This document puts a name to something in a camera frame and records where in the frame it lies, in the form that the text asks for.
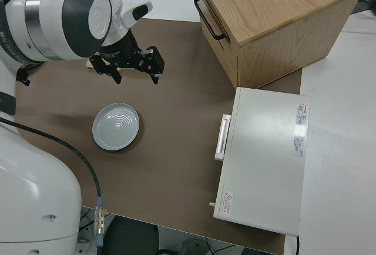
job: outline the brown table surface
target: brown table surface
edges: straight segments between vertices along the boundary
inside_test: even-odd
[[[91,162],[111,213],[229,243],[282,254],[284,235],[213,218],[221,162],[214,160],[222,114],[231,114],[235,89],[199,23],[143,19],[132,29],[139,46],[156,45],[166,62],[159,84],[136,70],[122,83],[97,75],[86,61],[48,62],[17,85],[18,122],[77,147]],[[264,89],[299,93],[301,72]],[[95,116],[123,102],[140,117],[136,139],[107,152],[92,137]],[[82,205],[95,206],[85,165],[65,147],[22,135],[62,160],[76,175]]]

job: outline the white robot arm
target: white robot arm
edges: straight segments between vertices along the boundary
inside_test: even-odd
[[[149,0],[0,0],[0,119],[14,121],[21,64],[90,58],[117,83],[117,67],[157,83],[163,59],[155,47],[141,51],[129,29],[151,9]],[[81,206],[75,176],[12,126],[0,123],[0,140],[0,254],[73,255]]]

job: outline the warning label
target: warning label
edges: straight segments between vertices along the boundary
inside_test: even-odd
[[[231,206],[234,198],[234,193],[224,192],[223,193],[223,205],[222,205],[222,214],[229,215],[231,213]]]

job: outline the drawer handle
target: drawer handle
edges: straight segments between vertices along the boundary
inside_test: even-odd
[[[207,21],[207,19],[206,19],[205,16],[204,16],[204,13],[203,13],[202,10],[200,9],[199,5],[197,4],[199,1],[201,1],[201,0],[194,0],[194,5],[195,5],[197,11],[199,12],[199,14],[200,14],[202,20],[204,21],[205,25],[207,26],[207,29],[209,30],[211,36],[212,36],[214,39],[218,40],[218,41],[219,41],[220,39],[224,39],[224,38],[226,37],[226,34],[225,34],[225,33],[223,33],[223,34],[221,34],[221,35],[216,35],[216,33],[214,33],[212,26],[210,26],[209,22]]]

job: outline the wooden box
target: wooden box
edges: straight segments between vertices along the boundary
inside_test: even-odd
[[[234,87],[259,88],[328,55],[357,0],[194,0]]]

